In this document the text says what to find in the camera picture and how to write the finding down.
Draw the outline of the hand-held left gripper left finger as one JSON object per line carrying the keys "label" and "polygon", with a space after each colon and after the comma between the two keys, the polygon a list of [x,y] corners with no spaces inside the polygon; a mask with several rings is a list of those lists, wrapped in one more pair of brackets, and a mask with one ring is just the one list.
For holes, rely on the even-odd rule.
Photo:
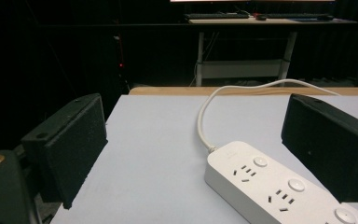
{"label": "hand-held left gripper left finger", "polygon": [[47,203],[66,209],[80,191],[107,144],[102,97],[98,93],[69,102],[22,137],[27,159],[39,168]]}

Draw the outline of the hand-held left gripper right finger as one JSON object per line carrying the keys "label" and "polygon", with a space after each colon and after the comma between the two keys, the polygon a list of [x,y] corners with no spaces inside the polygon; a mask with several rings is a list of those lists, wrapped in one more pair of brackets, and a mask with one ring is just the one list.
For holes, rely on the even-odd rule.
{"label": "hand-held left gripper right finger", "polygon": [[358,119],[316,98],[289,97],[282,143],[341,203],[358,203]]}

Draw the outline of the white power strip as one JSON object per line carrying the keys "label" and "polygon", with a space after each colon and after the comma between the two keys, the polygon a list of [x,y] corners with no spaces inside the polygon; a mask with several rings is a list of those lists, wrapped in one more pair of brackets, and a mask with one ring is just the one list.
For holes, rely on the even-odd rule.
{"label": "white power strip", "polygon": [[207,157],[205,182],[250,224],[358,224],[358,210],[236,141]]}

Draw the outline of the white-legged wooden desk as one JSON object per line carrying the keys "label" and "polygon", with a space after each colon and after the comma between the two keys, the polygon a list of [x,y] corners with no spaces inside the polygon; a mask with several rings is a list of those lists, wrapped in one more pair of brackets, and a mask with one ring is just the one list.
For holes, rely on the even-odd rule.
{"label": "white-legged wooden desk", "polygon": [[249,29],[288,29],[285,52],[281,59],[272,60],[242,60],[242,61],[207,61],[203,56],[204,31],[199,31],[198,58],[195,64],[194,81],[197,87],[202,86],[204,79],[240,78],[240,77],[276,77],[287,78],[292,54],[296,44],[298,31],[302,28],[344,28],[356,26],[356,21],[341,20],[341,22],[297,22],[288,19],[266,19],[257,21],[249,19],[227,20],[190,20],[191,25],[205,26],[206,28],[244,27]]}

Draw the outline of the blue mouse pad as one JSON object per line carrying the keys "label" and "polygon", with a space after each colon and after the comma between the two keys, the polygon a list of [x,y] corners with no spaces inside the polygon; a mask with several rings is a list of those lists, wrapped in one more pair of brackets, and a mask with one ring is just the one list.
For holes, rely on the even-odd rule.
{"label": "blue mouse pad", "polygon": [[296,18],[296,19],[288,19],[290,21],[297,21],[297,22],[341,22],[341,20],[334,19],[334,18]]}

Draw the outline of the black keyboard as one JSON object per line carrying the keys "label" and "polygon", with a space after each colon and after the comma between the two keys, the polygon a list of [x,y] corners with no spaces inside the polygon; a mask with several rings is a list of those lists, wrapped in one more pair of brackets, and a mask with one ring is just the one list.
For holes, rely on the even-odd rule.
{"label": "black keyboard", "polygon": [[268,19],[317,19],[327,14],[312,14],[312,13],[267,13]]}
{"label": "black keyboard", "polygon": [[247,14],[237,13],[189,13],[184,14],[188,20],[227,20],[227,19],[249,19]]}

